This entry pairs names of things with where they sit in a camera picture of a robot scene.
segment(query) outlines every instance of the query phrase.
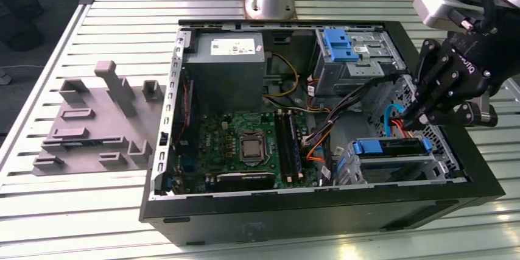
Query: chip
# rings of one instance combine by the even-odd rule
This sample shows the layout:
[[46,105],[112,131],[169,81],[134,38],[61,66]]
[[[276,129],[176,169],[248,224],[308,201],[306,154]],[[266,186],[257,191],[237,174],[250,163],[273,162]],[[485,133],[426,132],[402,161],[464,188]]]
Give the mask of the chip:
[[250,167],[257,166],[264,161],[265,145],[261,132],[240,134],[240,161]]
[[261,156],[258,140],[248,140],[242,142],[242,155],[245,158],[249,158],[252,156]]

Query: wire bundle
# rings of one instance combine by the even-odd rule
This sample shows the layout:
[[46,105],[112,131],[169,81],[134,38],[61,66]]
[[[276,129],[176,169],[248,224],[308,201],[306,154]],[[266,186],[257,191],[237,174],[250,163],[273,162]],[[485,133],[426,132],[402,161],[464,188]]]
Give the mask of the wire bundle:
[[397,129],[398,129],[398,132],[400,132],[400,135],[402,136],[402,138],[412,138],[413,137],[413,134],[410,131],[402,130],[404,127],[402,127],[402,120],[401,119],[393,119],[392,123],[397,126]]
[[[288,97],[292,93],[294,93],[294,91],[297,90],[298,88],[298,82],[300,82],[300,77],[298,77],[298,73],[296,71],[296,68],[294,68],[294,65],[292,65],[292,63],[278,54],[278,53],[272,53],[273,56],[276,56],[285,64],[286,66],[290,68],[292,70],[292,73],[294,74],[294,84],[292,86],[292,88],[282,92],[282,93],[276,93],[276,94],[264,94],[262,97],[264,99],[270,103],[273,104],[276,107],[278,108],[285,108],[285,109],[290,109],[290,110],[300,110],[300,111],[304,111],[304,112],[308,112],[308,113],[318,113],[321,111],[320,108],[313,108],[310,106],[310,97],[306,101],[306,109],[304,108],[300,108],[300,107],[296,107],[296,103],[292,101],[292,99]],[[289,98],[289,100],[292,101],[292,104],[294,104],[294,107],[292,106],[285,106],[282,105],[281,103],[278,103],[273,97],[286,97]]]
[[310,151],[306,154],[308,160],[321,160],[320,158],[316,158],[312,156],[317,146],[325,141],[325,138],[329,136],[333,124],[336,123],[337,119],[340,118],[340,115],[342,112],[357,102],[362,99],[368,91],[373,86],[377,84],[390,81],[392,79],[397,78],[397,75],[390,75],[388,77],[377,77],[374,79],[370,79],[365,84],[362,84],[354,91],[352,91],[345,97],[341,99],[341,101],[337,103],[337,105],[332,108],[330,112],[328,113],[325,123],[322,126],[302,140],[304,144],[309,143],[314,138],[317,138],[320,135],[320,139],[314,143],[313,147],[310,148]]
[[384,110],[384,117],[382,117],[382,119],[384,119],[384,133],[385,133],[386,137],[392,136],[392,130],[390,130],[390,126],[388,125],[388,122],[390,121],[390,114],[392,114],[393,108],[397,109],[398,113],[404,112],[404,106],[401,106],[400,104],[389,104],[386,106],[386,109]]

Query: open computer tower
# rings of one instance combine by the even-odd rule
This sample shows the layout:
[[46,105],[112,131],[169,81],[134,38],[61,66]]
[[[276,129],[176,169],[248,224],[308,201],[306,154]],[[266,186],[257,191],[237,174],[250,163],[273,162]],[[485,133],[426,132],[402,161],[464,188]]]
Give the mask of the open computer tower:
[[240,243],[412,229],[500,197],[462,127],[398,127],[416,62],[396,22],[181,21],[140,220]]

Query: slotted aluminum table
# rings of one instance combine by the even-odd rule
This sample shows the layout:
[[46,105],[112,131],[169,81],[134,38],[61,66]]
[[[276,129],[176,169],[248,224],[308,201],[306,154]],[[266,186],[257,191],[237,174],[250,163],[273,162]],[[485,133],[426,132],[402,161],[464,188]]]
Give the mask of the slotted aluminum table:
[[[297,0],[296,7],[300,19],[401,21],[417,47],[424,38],[445,37],[421,24],[406,0]],[[242,17],[238,0],[96,0],[78,5],[0,149],[0,258],[520,258],[520,92],[512,81],[492,98],[498,126],[469,132],[506,195],[417,230],[176,247],[137,221],[144,170],[30,175],[62,101],[57,89],[65,77],[101,86],[94,63],[112,59],[130,85],[146,79],[164,85],[177,21]]]

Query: floor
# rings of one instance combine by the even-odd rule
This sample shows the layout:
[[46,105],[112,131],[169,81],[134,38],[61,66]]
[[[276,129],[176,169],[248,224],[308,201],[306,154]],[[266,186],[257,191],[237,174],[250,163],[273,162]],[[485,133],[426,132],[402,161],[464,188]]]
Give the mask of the floor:
[[[44,15],[34,23],[45,36],[44,43],[30,51],[13,52],[0,43],[0,69],[5,66],[44,66],[69,18],[76,10],[78,0],[38,0],[44,7]],[[0,145],[16,120],[17,114],[30,93],[41,69],[37,67],[5,68],[12,77],[9,85],[0,85]]]

